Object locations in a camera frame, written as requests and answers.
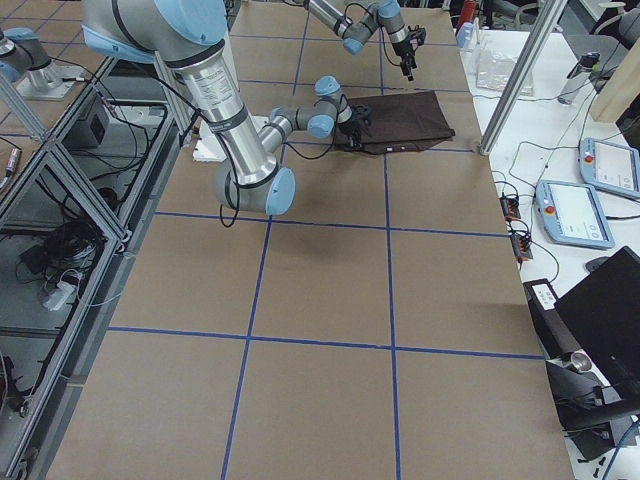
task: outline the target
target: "black monitor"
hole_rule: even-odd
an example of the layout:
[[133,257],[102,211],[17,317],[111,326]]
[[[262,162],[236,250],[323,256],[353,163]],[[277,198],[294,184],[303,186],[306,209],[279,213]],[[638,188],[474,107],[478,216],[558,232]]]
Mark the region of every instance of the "black monitor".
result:
[[555,307],[620,397],[640,397],[640,257],[621,248]]

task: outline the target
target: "metal post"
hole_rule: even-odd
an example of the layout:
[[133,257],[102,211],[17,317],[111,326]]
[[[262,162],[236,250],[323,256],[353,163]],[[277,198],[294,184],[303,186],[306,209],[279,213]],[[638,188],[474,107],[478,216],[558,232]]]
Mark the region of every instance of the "metal post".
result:
[[33,138],[43,141],[47,136],[47,129],[40,119],[33,113],[18,91],[3,75],[0,75],[0,99],[9,107],[9,110],[23,123]]
[[507,122],[509,114],[516,104],[516,100],[518,100],[524,81],[535,65],[540,52],[547,42],[547,38],[549,38],[549,34],[560,19],[564,8],[567,6],[567,1],[568,0],[554,0],[553,2],[546,2],[540,11],[533,31],[529,35],[529,38],[527,38],[520,58],[498,101],[496,110],[493,112],[491,120],[489,120],[489,124],[487,125],[487,129],[479,146],[480,154],[488,155],[498,140],[500,132]]
[[[154,65],[156,67],[156,73],[158,74],[158,77],[164,80],[165,82],[167,82],[169,85],[171,85],[172,88],[174,88],[179,92],[180,86],[178,85],[178,82],[176,82],[174,76],[171,74],[171,72],[169,71],[167,66],[164,64],[164,62],[160,58],[160,55],[158,55],[157,52],[156,52],[156,61]],[[187,134],[185,137],[185,144],[188,144],[191,141],[191,136],[189,135],[189,132],[187,132],[187,129],[191,124],[191,117],[187,112],[187,105],[175,93],[173,93],[164,85],[162,85],[162,89],[164,90],[164,94],[167,97],[167,102],[169,103],[169,109],[171,110],[171,113],[173,114],[173,117],[175,118],[176,123],[178,124],[178,128],[180,129],[180,132],[186,132]]]

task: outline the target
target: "black cloth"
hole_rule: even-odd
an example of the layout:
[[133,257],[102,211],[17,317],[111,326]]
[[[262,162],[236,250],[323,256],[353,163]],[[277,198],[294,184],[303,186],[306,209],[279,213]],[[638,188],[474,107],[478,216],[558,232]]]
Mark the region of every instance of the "black cloth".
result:
[[[455,135],[434,92],[352,98],[349,104],[371,108],[371,126],[362,132],[366,153],[420,152]],[[348,140],[340,131],[334,144],[349,150]]]

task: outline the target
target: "white desk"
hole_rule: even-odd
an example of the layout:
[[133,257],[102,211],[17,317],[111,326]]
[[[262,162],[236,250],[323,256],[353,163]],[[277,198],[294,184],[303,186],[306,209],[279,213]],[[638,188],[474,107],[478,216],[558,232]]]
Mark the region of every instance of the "white desk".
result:
[[[528,35],[526,32],[504,31],[487,31],[483,32],[483,34],[487,35],[487,49],[513,56],[518,55]],[[468,54],[462,53],[462,55],[464,61],[465,56]],[[521,100],[517,102],[495,148],[491,152],[492,169],[506,175],[506,180],[513,183],[521,195],[532,194],[532,188],[513,178],[508,173],[520,142],[529,141],[550,148],[558,145],[573,147],[579,143],[586,111],[594,95],[591,86],[585,86],[574,101],[574,104],[568,107],[561,105],[556,100],[524,101],[525,99],[556,97],[561,92],[566,81],[566,75],[575,65],[575,62],[576,59],[563,36],[558,33],[552,34],[533,70],[534,96],[522,96]],[[477,88],[475,75],[469,72],[467,72],[467,81],[474,96],[499,96],[498,92]],[[496,99],[474,97],[478,123],[483,132],[496,104]],[[603,139],[617,133],[619,133],[619,130],[615,124],[597,123],[588,117],[582,138],[594,137]],[[626,145],[622,135],[612,138],[611,141]],[[545,169],[545,163],[550,155],[552,155],[551,161],[548,168]],[[513,173],[533,184],[537,182],[543,171],[542,178],[544,179],[581,183],[577,155],[577,149],[561,149],[552,154],[552,152],[537,147],[522,145]],[[503,180],[502,175],[499,173],[494,173],[494,178],[496,181]],[[498,192],[501,192],[503,185],[498,184],[497,187]],[[509,193],[510,191],[507,186],[505,192]],[[640,213],[640,205],[633,204],[628,200],[601,194],[600,192],[599,197],[607,215],[628,216]],[[629,245],[634,251],[640,252],[640,220],[610,222],[616,241],[615,248],[611,250],[601,251],[553,244],[544,232],[537,212],[534,212],[532,220],[531,200],[531,197],[521,198],[520,210],[524,221],[531,227],[533,240],[548,248],[560,263],[560,272],[553,284],[560,296],[587,275],[587,271],[584,268],[585,262],[603,255],[611,255],[623,245]],[[534,259],[523,264],[521,270],[522,281],[552,278],[556,270],[554,261],[540,248],[536,246],[532,248]],[[579,464],[576,458],[580,458],[580,454],[571,441],[567,442],[567,448],[572,456],[576,478],[578,480],[593,478],[592,475],[595,468],[598,467],[597,461],[592,462],[592,464]],[[600,476],[604,473],[604,468],[600,467]],[[609,480],[618,478],[637,480],[640,478],[639,472],[640,447],[624,448],[618,455],[615,466],[610,472]]]

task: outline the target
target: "dark brown fabric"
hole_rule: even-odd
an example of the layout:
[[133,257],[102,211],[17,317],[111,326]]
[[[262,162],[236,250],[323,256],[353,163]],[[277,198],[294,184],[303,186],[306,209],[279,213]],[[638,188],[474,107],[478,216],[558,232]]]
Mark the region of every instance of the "dark brown fabric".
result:
[[[455,135],[434,92],[352,98],[349,104],[371,107],[371,126],[362,132],[366,153],[420,152]],[[334,143],[348,150],[339,131]]]

